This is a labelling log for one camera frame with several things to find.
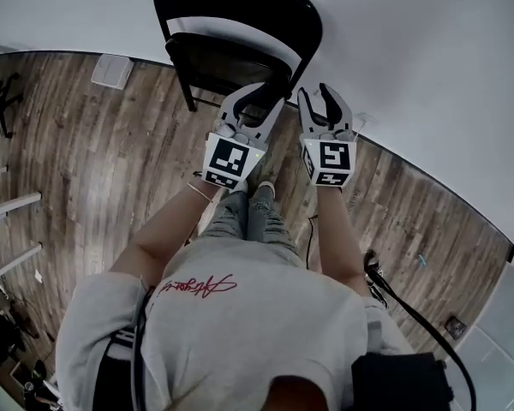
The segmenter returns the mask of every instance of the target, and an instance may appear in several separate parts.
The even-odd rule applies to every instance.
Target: shirt sleeve
[[[413,354],[415,351],[379,301],[362,297],[368,316],[368,352]]]
[[[99,364],[111,334],[134,323],[146,288],[129,274],[105,272],[76,286],[57,339],[57,382],[69,411],[92,409]]]

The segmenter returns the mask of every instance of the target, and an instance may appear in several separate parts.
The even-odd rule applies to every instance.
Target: white marker cube
[[[202,179],[222,188],[235,188],[238,182],[248,178],[265,153],[233,138],[210,133],[206,141]]]
[[[356,167],[356,143],[340,140],[303,139],[302,161],[315,186],[343,188]]]

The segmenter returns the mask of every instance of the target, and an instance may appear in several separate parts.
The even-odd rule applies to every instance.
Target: person
[[[145,299],[135,376],[148,410],[346,409],[359,356],[413,352],[371,297],[340,189],[318,187],[321,274],[297,256],[270,182],[225,194],[183,247],[217,191],[194,178],[78,284],[57,342],[66,409],[133,409],[129,328]]]

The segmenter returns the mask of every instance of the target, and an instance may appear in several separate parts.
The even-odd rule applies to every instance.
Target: bracelet
[[[209,202],[210,204],[213,202],[213,200],[207,196],[206,194],[204,194],[201,190],[199,190],[196,186],[193,186],[192,184],[190,184],[189,182],[187,183],[187,186],[189,186],[191,189],[193,189],[197,194],[199,194],[202,198],[206,199],[207,202]]]

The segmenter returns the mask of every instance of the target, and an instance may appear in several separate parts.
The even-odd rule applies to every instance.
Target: white t-shirt
[[[99,363],[112,332],[133,324],[145,294],[120,273],[76,288],[57,342],[57,380],[68,411],[92,409]],[[168,264],[146,307],[141,346],[146,407],[261,409],[272,381],[315,383],[330,410],[352,404],[352,363],[367,352],[412,349],[386,310],[291,252],[236,239],[206,238]],[[117,358],[128,358],[111,347]]]

